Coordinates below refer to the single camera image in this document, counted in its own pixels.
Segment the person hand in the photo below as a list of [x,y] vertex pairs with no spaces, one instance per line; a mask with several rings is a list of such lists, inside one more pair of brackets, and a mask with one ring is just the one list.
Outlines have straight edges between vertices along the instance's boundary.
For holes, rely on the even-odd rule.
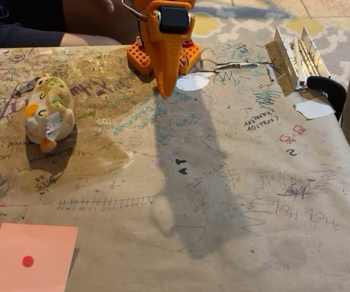
[[99,3],[110,14],[114,12],[114,5],[111,0],[99,0]]

